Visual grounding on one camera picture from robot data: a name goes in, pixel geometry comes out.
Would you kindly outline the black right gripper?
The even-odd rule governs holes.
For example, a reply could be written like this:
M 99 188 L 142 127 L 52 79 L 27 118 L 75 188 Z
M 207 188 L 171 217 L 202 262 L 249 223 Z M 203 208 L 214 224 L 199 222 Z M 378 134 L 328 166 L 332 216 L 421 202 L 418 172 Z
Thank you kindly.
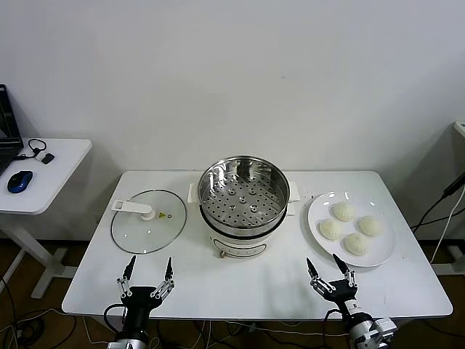
M 327 283 L 319 277 L 319 274 L 309 258 L 306 259 L 308 273 L 310 275 L 310 286 L 318 293 L 323 293 L 323 298 L 330 302 L 346 302 L 355 300 L 357 294 L 357 283 L 355 272 L 350 270 L 347 264 L 336 254 L 332 254 L 338 269 L 343 274 L 343 279 Z

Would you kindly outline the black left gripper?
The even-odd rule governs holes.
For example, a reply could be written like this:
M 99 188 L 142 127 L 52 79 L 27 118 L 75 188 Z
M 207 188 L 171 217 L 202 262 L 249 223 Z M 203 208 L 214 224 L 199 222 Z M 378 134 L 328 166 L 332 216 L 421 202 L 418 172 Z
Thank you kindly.
M 116 280 L 121 294 L 121 301 L 128 309 L 155 309 L 162 304 L 161 298 L 166 298 L 174 288 L 173 267 L 171 257 L 166 266 L 164 280 L 157 286 L 130 286 L 130 279 L 136 262 L 133 255 L 129 264 L 124 268 L 122 277 Z

